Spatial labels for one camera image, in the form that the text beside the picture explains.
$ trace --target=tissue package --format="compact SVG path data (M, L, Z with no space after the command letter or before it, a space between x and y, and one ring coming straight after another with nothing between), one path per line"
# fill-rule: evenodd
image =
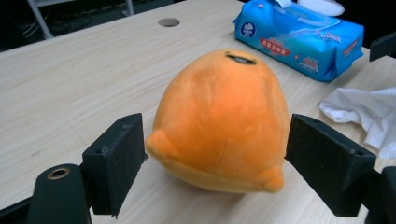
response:
M363 55L363 26L274 0L245 3L235 38L317 81L331 82Z

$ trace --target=table surface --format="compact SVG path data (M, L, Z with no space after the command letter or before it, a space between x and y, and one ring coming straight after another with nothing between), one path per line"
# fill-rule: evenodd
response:
M169 81L214 49L260 55L277 75L290 114L320 119L363 144L357 124L337 124L318 110L336 88L366 91L396 86L396 60L369 63L369 50L332 83L317 82L233 37L242 3L190 0L0 54L0 209L33 194L36 177L81 153L115 120L143 114L145 136ZM176 18L180 25L158 21ZM377 154L375 149L367 147ZM375 169L395 165L380 160ZM169 175L154 159L142 166L118 219L93 223L363 223L336 217L286 162L276 194L231 194L198 189Z

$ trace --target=orange plush toy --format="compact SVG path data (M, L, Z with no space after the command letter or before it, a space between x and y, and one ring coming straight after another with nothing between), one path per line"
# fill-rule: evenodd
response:
M192 62L169 84L146 150L200 188L277 192L289 127L270 68L245 51L220 49Z

